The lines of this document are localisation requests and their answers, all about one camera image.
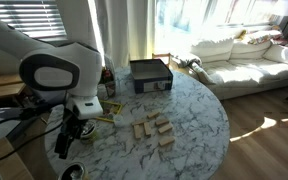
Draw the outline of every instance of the round table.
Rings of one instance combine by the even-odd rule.
[[[65,160],[54,153],[60,130],[46,135],[45,148],[55,172],[60,174],[69,164],[82,162],[91,179],[210,178],[227,152],[227,115],[208,88],[185,74],[172,73],[172,90],[135,94],[129,67],[116,69],[118,91],[110,101],[123,104],[125,126],[96,121],[98,139],[88,145],[75,140]],[[161,112],[156,119],[167,118],[173,129],[159,134],[153,119],[149,121],[152,135],[142,132],[141,139],[135,139],[131,123],[155,110]],[[53,115],[47,130],[61,122],[61,115]],[[159,146],[164,136],[174,136],[175,142]]]

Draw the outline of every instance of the curtain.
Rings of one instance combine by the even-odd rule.
[[[154,48],[154,0],[95,0],[105,54],[115,67],[150,58]]]

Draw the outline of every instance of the lamp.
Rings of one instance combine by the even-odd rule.
[[[278,16],[288,16],[288,0],[278,0],[273,8],[272,14]],[[283,32],[288,25],[288,20],[284,26]]]

